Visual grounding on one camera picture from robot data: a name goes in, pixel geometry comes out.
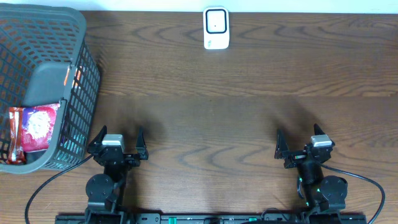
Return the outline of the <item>red brown snack wrapper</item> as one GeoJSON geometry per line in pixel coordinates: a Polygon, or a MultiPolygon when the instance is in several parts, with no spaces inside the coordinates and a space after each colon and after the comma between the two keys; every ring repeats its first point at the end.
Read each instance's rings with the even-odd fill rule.
{"type": "Polygon", "coordinates": [[[25,156],[22,148],[22,108],[9,108],[10,148],[7,157],[8,164],[24,164],[25,156]]]}

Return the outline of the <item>red purple tissue pack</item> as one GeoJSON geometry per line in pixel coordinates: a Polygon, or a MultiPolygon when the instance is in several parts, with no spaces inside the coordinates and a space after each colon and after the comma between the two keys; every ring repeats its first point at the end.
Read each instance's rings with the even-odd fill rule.
{"type": "Polygon", "coordinates": [[[24,152],[49,148],[59,107],[59,103],[53,103],[23,108],[21,145],[24,152]]]}

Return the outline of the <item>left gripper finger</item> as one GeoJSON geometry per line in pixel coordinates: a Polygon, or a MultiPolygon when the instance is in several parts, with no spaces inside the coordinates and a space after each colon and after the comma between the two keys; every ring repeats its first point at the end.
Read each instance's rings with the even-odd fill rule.
{"type": "Polygon", "coordinates": [[[88,149],[96,149],[102,145],[102,140],[107,134],[107,126],[103,126],[100,132],[94,137],[94,139],[89,143],[88,149]]]}
{"type": "Polygon", "coordinates": [[[140,157],[140,160],[148,160],[149,153],[147,150],[146,142],[144,140],[144,130],[142,127],[139,128],[135,148],[140,157]]]}

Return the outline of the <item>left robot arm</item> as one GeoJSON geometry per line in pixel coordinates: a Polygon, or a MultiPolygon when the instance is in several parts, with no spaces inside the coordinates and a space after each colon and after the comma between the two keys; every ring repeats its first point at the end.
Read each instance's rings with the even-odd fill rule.
{"type": "Polygon", "coordinates": [[[86,184],[88,206],[84,223],[136,222],[122,203],[128,172],[149,158],[142,128],[139,128],[135,149],[136,153],[126,153],[123,135],[108,134],[106,126],[89,143],[87,152],[104,171],[86,184]]]}

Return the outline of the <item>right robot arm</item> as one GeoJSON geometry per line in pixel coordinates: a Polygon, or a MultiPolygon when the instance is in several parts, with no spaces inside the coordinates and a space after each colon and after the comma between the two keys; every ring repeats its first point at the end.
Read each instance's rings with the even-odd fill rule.
{"type": "Polygon", "coordinates": [[[314,135],[300,151],[291,151],[282,130],[277,130],[275,159],[283,159],[286,169],[297,169],[297,192],[308,211],[302,212],[301,222],[320,223],[329,216],[338,216],[346,207],[348,183],[335,175],[323,175],[322,164],[331,158],[335,143],[314,124],[314,135]]]}

